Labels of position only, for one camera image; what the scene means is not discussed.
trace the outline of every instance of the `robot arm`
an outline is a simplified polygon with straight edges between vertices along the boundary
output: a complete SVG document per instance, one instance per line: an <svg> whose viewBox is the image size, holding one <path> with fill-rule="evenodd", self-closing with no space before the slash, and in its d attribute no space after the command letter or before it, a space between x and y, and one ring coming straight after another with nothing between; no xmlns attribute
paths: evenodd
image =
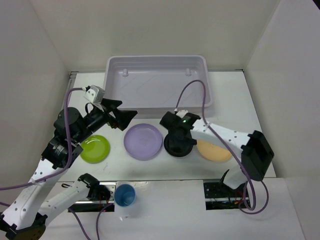
<svg viewBox="0 0 320 240"><path fill-rule="evenodd" d="M68 107L67 111L72 142L72 163L83 150L79 143L92 133L104 124L123 131L137 114L137 111L118 110L117 107L122 102L103 98L105 92L100 87L93 85L84 89L86 90L84 97L93 105L93 109L88 112L86 108L87 115L84 117L74 107ZM0 230L5 231L6 237L10 240L38 240L46 226L75 202L83 198L96 199L100 193L110 198L109 190L86 173L65 191L44 202L56 182L68 171L66 169L45 181L36 182L44 176L60 171L67 165L68 144L63 110L53 125L54 137L43 151L37 169L29 180L34 184L23 189L13 204L0 216Z"/></svg>
<svg viewBox="0 0 320 240"><path fill-rule="evenodd" d="M265 136L256 130L253 134L248 134L211 122L207 125L200 116L187 111L180 111L177 114L167 112L160 124L168 130L164 138L164 148L174 157L188 155L193 145L197 144L197 140L204 140L226 149L226 146L208 128L210 125L241 159L250 178L255 181L261 181L264 178L274 157L274 152ZM223 179L223 183L232 189L238 188L246 181L247 178L238 165L230 169Z"/></svg>

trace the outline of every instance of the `white tabletop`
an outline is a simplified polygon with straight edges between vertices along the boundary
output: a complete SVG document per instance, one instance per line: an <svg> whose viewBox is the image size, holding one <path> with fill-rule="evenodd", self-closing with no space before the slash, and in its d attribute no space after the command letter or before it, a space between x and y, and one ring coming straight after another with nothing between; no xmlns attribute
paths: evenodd
<svg viewBox="0 0 320 240"><path fill-rule="evenodd" d="M293 202L283 178L265 179L269 204L257 215L239 209L206 210L202 180L134 182L136 202L128 208L115 206L99 219L102 240L304 240ZM254 182L256 209L266 201L262 184ZM63 188L57 184L54 191ZM130 213L129 218L119 216ZM93 240L97 212L78 213ZM64 211L46 229L42 240L86 239L75 217Z"/></svg>
<svg viewBox="0 0 320 240"><path fill-rule="evenodd" d="M102 87L105 73L78 73L74 87L97 85ZM245 76L241 71L209 72L213 90L213 105L206 110L208 121L235 131L252 133L261 131L257 113L251 99ZM84 116L87 100L81 91L73 92L69 107L77 108ZM164 138L168 133L160 124L160 119L133 119L125 131L111 129L105 125L95 134L105 136L110 142L110 153L101 163L90 164L79 156L60 181L74 181L80 175L89 173L100 181L154 181L154 180L197 180L220 179L223 173L237 163L231 158L225 163L204 159L197 147L183 158L170 156L162 147L156 157L139 161L125 151L124 135L133 125L148 123L157 127ZM275 177L270 165L265 177Z"/></svg>

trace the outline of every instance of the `white backdrop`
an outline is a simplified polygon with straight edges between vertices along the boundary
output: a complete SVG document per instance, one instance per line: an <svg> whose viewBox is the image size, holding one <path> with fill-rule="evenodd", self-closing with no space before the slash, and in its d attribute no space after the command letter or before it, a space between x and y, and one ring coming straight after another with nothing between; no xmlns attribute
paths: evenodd
<svg viewBox="0 0 320 240"><path fill-rule="evenodd" d="M319 239L320 10L281 0L244 73L307 240Z"/></svg>
<svg viewBox="0 0 320 240"><path fill-rule="evenodd" d="M67 68L112 55L200 54L242 69L278 0L30 0Z"/></svg>
<svg viewBox="0 0 320 240"><path fill-rule="evenodd" d="M36 169L53 136L68 72L28 1L0 1L0 29L0 186L4 187L27 182ZM20 191L0 191L0 201L12 203Z"/></svg>

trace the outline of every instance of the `lime green plate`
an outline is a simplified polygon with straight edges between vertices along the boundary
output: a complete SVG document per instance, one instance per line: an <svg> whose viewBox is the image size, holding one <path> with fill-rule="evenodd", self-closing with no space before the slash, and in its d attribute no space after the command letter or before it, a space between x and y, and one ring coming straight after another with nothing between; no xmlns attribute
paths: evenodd
<svg viewBox="0 0 320 240"><path fill-rule="evenodd" d="M96 164L106 158L110 152L110 144L108 140L101 135L92 135L81 143L83 148L80 156L83 160L90 164Z"/></svg>

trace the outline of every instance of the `blue plastic cup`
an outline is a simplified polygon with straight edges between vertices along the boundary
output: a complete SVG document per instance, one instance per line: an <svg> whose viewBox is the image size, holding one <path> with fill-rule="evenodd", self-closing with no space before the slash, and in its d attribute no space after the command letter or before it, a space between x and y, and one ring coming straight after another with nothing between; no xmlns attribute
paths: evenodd
<svg viewBox="0 0 320 240"><path fill-rule="evenodd" d="M115 189L114 202L120 207L128 207L136 200L136 191L130 184L122 184Z"/></svg>

